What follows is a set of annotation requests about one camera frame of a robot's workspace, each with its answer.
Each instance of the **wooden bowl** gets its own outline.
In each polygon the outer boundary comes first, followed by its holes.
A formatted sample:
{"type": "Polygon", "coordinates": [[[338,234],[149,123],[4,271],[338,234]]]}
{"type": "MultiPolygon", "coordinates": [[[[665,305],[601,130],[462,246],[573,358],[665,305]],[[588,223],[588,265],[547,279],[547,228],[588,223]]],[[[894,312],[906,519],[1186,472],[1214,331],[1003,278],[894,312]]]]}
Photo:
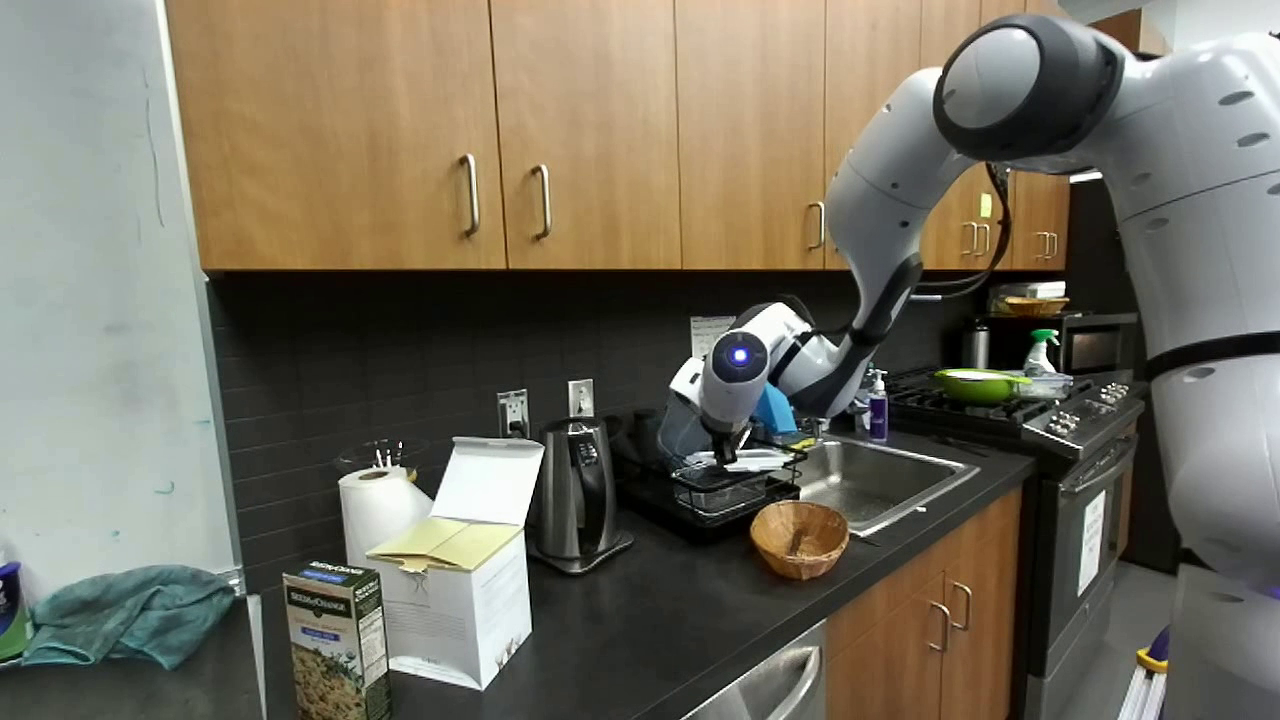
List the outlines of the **wooden bowl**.
{"type": "Polygon", "coordinates": [[[788,581],[825,575],[849,550],[849,519],[825,505],[775,500],[753,519],[754,556],[788,581]]]}

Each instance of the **spray bottle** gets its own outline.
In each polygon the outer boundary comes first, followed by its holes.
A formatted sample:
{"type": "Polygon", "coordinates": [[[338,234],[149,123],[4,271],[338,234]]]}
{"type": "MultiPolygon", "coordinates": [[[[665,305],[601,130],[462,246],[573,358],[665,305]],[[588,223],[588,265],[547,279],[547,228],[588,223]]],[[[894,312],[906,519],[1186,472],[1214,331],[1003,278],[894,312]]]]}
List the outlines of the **spray bottle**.
{"type": "Polygon", "coordinates": [[[1030,329],[1030,352],[1025,361],[1025,377],[1057,377],[1046,361],[1046,345],[1057,345],[1057,329],[1030,329]]]}
{"type": "Polygon", "coordinates": [[[22,610],[20,559],[13,546],[0,536],[0,664],[29,654],[31,621],[22,610]]]}

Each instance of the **backsplash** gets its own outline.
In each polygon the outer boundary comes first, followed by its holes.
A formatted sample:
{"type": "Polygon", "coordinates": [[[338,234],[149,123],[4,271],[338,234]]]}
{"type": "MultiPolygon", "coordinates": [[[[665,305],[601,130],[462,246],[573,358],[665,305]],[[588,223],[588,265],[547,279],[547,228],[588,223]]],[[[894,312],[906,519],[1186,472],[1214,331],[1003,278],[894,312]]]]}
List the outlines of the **backsplash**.
{"type": "MultiPolygon", "coordinates": [[[[218,396],[249,590],[338,559],[331,462],[403,441],[422,481],[453,436],[494,431],[494,389],[532,391],[532,431],[591,377],[609,417],[661,408],[685,361],[680,320],[801,299],[817,329],[851,312],[831,278],[224,278],[211,279],[218,396]]],[[[885,368],[938,361],[969,308],[906,305],[885,368]]]]}

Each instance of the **stove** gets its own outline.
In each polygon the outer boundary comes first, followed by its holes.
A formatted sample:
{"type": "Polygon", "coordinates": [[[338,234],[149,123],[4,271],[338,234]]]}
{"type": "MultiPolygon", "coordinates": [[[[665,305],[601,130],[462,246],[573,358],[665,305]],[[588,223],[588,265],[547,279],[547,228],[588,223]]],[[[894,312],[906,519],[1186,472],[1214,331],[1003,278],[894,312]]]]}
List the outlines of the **stove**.
{"type": "Polygon", "coordinates": [[[894,429],[1034,456],[1018,526],[1015,718],[1058,718],[1105,649],[1124,546],[1124,484],[1142,412],[1138,383],[1131,374],[1100,374],[1074,377],[1058,399],[982,408],[949,399],[931,377],[899,377],[889,396],[894,429]]]}
{"type": "Polygon", "coordinates": [[[1058,399],[958,403],[949,399],[931,377],[902,377],[889,389],[889,396],[894,429],[943,429],[953,436],[972,436],[998,450],[1030,450],[1058,462],[1084,462],[1100,454],[1142,412],[1131,374],[1074,377],[1058,399]]]}

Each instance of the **green bowl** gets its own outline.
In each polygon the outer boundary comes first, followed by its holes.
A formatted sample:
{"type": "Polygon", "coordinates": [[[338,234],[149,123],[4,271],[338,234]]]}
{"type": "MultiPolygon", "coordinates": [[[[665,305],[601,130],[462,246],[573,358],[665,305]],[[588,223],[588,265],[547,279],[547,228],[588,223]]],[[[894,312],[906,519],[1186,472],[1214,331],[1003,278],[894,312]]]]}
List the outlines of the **green bowl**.
{"type": "Polygon", "coordinates": [[[1029,383],[1025,374],[997,368],[938,368],[931,381],[956,403],[1013,403],[1029,383]]]}

